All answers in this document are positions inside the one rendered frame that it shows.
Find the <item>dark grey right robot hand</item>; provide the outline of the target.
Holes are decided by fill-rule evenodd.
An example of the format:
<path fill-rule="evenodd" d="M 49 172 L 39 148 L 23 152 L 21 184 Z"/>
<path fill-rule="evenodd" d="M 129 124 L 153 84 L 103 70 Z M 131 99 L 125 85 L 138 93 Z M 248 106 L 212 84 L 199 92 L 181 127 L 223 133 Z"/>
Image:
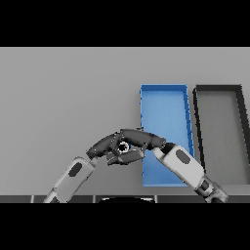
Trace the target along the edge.
<path fill-rule="evenodd" d="M 168 153 L 174 146 L 174 143 L 168 143 L 164 138 L 155 134 L 134 129 L 121 129 L 120 143 L 126 142 L 130 145 L 130 150 L 126 153 L 120 153 L 115 156 L 109 152 L 106 156 L 107 165 L 120 164 L 128 165 L 145 157 L 145 151 L 159 148 L 161 152 Z"/>

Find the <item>blue bin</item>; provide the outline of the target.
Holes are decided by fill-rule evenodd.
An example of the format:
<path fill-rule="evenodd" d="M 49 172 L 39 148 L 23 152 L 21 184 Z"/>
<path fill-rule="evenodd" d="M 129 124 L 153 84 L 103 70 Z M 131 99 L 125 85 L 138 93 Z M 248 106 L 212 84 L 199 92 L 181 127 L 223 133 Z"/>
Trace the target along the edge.
<path fill-rule="evenodd" d="M 176 143 L 194 155 L 188 86 L 186 84 L 142 84 L 141 126 L 146 132 Z M 151 150 L 143 159 L 144 187 L 184 187 L 185 184 L 163 166 Z"/>

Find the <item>dark grey bin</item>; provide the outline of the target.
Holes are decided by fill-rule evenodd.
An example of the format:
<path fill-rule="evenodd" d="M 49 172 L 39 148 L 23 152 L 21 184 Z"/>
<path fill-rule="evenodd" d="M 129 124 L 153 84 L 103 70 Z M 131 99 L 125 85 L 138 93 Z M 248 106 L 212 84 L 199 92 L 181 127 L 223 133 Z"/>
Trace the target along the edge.
<path fill-rule="evenodd" d="M 250 127 L 242 86 L 196 85 L 192 93 L 206 174 L 220 185 L 250 185 Z"/>

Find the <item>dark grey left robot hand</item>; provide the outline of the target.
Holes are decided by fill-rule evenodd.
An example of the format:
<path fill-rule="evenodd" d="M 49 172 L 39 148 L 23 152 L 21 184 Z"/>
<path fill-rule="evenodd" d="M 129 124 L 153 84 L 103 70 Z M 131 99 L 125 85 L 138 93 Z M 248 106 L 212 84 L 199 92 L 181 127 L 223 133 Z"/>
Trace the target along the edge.
<path fill-rule="evenodd" d="M 120 134 L 115 132 L 114 134 L 110 134 L 93 146 L 91 146 L 86 154 L 90 159 L 94 159 L 95 157 L 103 157 L 106 153 L 112 152 L 115 156 L 119 156 L 120 152 L 118 151 L 118 146 L 120 143 Z"/>

